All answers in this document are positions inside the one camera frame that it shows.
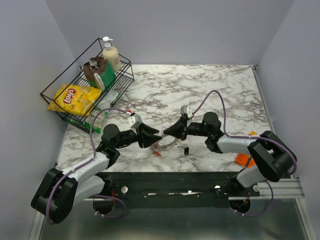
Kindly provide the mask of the metal disc with keyrings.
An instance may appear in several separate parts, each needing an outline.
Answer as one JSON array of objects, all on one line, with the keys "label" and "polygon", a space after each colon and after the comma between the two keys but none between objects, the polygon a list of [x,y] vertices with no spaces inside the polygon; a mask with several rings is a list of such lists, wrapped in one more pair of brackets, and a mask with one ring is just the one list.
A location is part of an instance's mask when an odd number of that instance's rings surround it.
[{"label": "metal disc with keyrings", "polygon": [[156,143],[152,144],[150,146],[150,149],[156,152],[167,151],[175,147],[179,142],[180,140],[176,137],[167,134],[162,134],[161,139]]}]

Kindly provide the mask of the red key tag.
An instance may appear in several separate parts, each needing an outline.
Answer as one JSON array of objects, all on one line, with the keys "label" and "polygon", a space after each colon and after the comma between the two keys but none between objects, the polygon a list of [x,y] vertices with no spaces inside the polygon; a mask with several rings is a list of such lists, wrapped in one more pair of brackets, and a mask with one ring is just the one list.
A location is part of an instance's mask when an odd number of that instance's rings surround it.
[{"label": "red key tag", "polygon": [[160,152],[158,152],[157,150],[153,151],[153,154],[157,155],[157,156],[162,156],[162,154]]}]

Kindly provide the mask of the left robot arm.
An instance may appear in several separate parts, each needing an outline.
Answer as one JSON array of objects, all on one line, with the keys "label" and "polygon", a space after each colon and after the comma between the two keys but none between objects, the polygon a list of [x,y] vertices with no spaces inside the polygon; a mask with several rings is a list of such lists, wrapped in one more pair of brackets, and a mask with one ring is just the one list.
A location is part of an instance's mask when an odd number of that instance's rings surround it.
[{"label": "left robot arm", "polygon": [[61,223],[78,202],[93,195],[104,198],[110,194],[111,185],[100,173],[117,161],[120,148],[138,143],[144,149],[161,139],[157,129],[144,123],[126,131],[108,124],[92,157],[64,170],[52,168],[45,174],[31,200],[31,207],[49,222]]}]

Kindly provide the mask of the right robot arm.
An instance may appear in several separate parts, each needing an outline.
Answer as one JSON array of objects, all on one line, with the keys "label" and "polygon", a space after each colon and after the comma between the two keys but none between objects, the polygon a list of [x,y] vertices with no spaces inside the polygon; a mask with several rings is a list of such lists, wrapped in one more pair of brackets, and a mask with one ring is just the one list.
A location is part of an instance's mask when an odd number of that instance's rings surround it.
[{"label": "right robot arm", "polygon": [[297,159],[284,143],[272,132],[262,135],[228,136],[221,130],[221,121],[214,112],[207,112],[202,122],[188,123],[183,113],[179,120],[164,130],[164,134],[184,141],[187,136],[206,137],[205,145],[213,153],[249,155],[255,165],[245,168],[233,177],[230,191],[241,196],[248,187],[265,181],[278,182],[290,169],[297,167]]}]

